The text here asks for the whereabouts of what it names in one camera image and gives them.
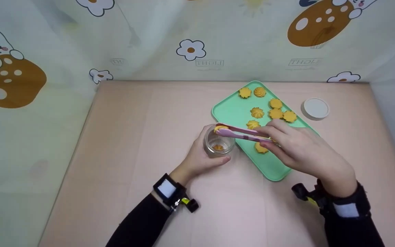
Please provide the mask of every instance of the black wrist band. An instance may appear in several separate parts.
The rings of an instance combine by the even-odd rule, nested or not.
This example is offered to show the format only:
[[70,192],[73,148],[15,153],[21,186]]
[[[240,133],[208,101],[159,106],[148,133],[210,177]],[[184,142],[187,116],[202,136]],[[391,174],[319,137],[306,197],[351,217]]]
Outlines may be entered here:
[[356,191],[349,197],[340,198],[329,194],[318,179],[318,186],[323,189],[326,200],[328,201],[325,211],[333,212],[340,217],[365,217],[370,216],[370,203],[363,186],[358,182]]
[[163,203],[170,207],[170,212],[175,211],[179,204],[185,204],[192,213],[199,208],[195,199],[188,198],[185,193],[187,189],[176,183],[167,173],[153,185],[153,190],[163,199]]

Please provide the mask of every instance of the table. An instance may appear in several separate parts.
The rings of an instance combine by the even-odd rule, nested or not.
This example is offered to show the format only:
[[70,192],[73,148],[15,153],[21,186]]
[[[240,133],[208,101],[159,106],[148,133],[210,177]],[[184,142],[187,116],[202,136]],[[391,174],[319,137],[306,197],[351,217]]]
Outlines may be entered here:
[[[211,108],[246,82],[103,81],[86,119],[40,246],[104,246],[122,219],[185,157]],[[386,246],[395,246],[395,146],[368,84],[264,83],[301,117],[303,100],[330,106],[304,120],[355,168]],[[237,147],[232,160],[189,184],[201,208],[181,208],[157,245],[326,246],[323,218],[290,188],[268,181]]]

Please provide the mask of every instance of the pink tongs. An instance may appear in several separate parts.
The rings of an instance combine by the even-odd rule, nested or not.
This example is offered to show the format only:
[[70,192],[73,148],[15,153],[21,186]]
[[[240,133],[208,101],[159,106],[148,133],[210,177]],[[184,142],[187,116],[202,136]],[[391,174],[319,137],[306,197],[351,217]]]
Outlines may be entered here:
[[[220,122],[216,123],[216,126],[227,126],[227,129],[218,129],[216,131],[216,134],[218,136],[224,136],[224,137],[231,137],[231,138],[237,138],[237,139],[245,139],[245,140],[249,140],[249,141],[253,141],[253,142],[274,142],[272,139],[269,139],[269,136],[267,136],[266,134],[263,133],[258,133],[257,131],[254,130],[248,130],[248,129],[242,129],[242,128],[237,128],[231,125],[226,125],[226,124],[222,124]],[[235,132],[239,132],[239,133],[246,133],[246,134],[251,134],[252,136],[248,136],[246,134],[238,134]]]

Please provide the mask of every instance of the mint green tray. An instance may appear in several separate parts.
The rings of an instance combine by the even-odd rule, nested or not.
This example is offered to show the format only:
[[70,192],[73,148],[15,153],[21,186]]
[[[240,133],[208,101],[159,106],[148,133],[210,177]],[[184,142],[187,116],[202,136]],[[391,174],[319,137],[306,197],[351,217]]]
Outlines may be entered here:
[[[265,97],[256,97],[254,95],[254,89],[259,86],[265,88]],[[276,97],[273,92],[257,80],[251,81],[246,85],[246,87],[252,91],[249,98],[240,98],[238,91],[236,91],[213,107],[211,113],[218,122],[223,122],[227,125],[240,128],[247,128],[246,123],[249,120],[257,120],[262,126],[266,125],[271,120],[268,115],[269,110],[271,109],[269,101],[272,98],[278,97]],[[250,111],[253,107],[260,107],[265,112],[265,115],[259,119],[252,117]],[[283,103],[282,111],[286,110],[291,109]],[[297,120],[290,125],[293,127],[311,128],[299,117],[299,115]],[[236,139],[236,142],[267,179],[271,181],[280,181],[291,171],[291,169],[281,163],[273,153],[257,153],[254,147],[255,142],[243,139]]]

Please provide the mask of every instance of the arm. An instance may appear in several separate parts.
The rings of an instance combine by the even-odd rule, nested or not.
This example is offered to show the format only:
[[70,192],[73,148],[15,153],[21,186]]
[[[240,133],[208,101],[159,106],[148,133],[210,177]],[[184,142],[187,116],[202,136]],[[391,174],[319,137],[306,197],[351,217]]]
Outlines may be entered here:
[[330,247],[384,246],[371,219],[370,204],[353,167],[320,136],[276,119],[256,128],[279,143],[263,142],[286,166],[315,176],[330,207],[321,210]]
[[[209,158],[205,153],[204,136],[211,127],[212,125],[204,127],[184,161],[170,173],[172,180],[186,186],[192,178],[213,167],[224,165],[231,159],[229,156]],[[152,246],[169,216],[169,207],[152,191],[121,222],[106,247]]]

